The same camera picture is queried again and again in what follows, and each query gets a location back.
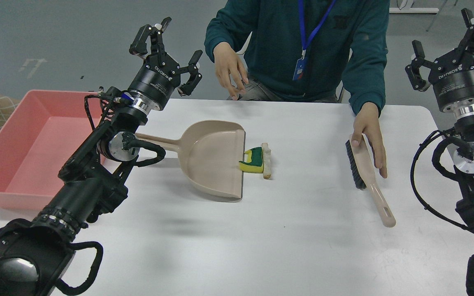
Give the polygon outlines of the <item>person's right hand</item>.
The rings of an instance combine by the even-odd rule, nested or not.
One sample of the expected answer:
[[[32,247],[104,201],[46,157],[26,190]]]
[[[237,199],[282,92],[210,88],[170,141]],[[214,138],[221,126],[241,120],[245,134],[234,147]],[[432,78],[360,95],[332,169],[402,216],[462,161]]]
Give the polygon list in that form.
[[[226,89],[232,100],[238,100],[245,94],[245,84],[249,83],[244,64],[227,42],[220,42],[213,49],[216,78]]]

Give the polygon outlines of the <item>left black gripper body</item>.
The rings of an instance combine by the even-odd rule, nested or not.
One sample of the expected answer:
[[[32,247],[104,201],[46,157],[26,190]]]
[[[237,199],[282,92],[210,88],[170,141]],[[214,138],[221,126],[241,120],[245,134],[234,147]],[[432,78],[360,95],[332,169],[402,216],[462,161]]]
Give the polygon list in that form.
[[[161,111],[175,90],[181,96],[191,95],[191,86],[181,84],[181,75],[188,73],[188,68],[179,66],[173,56],[164,53],[163,60],[159,61],[156,53],[134,55],[143,59],[143,64],[128,86],[132,107],[141,112]]]

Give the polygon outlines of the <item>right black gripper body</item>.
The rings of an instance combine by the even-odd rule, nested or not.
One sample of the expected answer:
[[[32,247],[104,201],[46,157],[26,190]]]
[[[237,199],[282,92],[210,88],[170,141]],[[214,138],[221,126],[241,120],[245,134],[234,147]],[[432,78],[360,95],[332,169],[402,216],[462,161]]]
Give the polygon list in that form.
[[[473,47],[453,49],[426,66],[440,112],[449,113],[458,102],[474,101]]]

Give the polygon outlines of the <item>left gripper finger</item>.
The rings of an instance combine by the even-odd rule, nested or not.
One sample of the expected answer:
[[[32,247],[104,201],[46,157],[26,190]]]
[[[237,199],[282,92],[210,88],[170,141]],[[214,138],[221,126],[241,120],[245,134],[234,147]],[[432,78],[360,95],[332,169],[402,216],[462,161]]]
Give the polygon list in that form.
[[[156,56],[158,61],[163,61],[166,55],[163,33],[171,21],[171,17],[166,17],[158,24],[146,24],[140,27],[129,47],[129,53],[143,59]]]
[[[198,62],[203,54],[201,49],[196,50],[190,61],[188,62],[187,66],[179,67],[176,71],[178,76],[188,73],[190,74],[189,79],[184,83],[181,84],[177,91],[180,96],[189,96],[195,90],[196,86],[199,84],[200,80],[202,79],[202,74],[199,73],[199,66]]]

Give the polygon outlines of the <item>person's left hand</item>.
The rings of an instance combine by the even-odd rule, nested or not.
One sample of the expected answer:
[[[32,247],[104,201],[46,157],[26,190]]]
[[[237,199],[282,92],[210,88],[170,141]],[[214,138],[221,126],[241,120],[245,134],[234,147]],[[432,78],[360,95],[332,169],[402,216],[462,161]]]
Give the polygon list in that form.
[[[366,136],[372,148],[374,167],[379,170],[380,176],[387,178],[387,153],[381,133],[379,115],[379,108],[375,103],[364,103],[354,119],[351,143],[358,146],[363,135]]]

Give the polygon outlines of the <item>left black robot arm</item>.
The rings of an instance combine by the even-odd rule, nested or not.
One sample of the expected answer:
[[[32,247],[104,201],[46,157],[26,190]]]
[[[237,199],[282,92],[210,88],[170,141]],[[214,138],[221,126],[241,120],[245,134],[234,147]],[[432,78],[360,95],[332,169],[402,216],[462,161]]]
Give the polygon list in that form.
[[[151,110],[161,111],[174,90],[190,95],[202,75],[198,49],[186,66],[165,51],[163,33],[171,22],[142,26],[129,53],[143,64],[126,90],[99,89],[84,98],[90,135],[58,173],[63,186],[32,220],[14,219],[0,228],[0,296],[66,296],[87,291],[96,280],[103,247],[75,243],[75,236],[100,214],[111,213],[128,196],[133,167],[162,161],[165,150],[135,136]]]

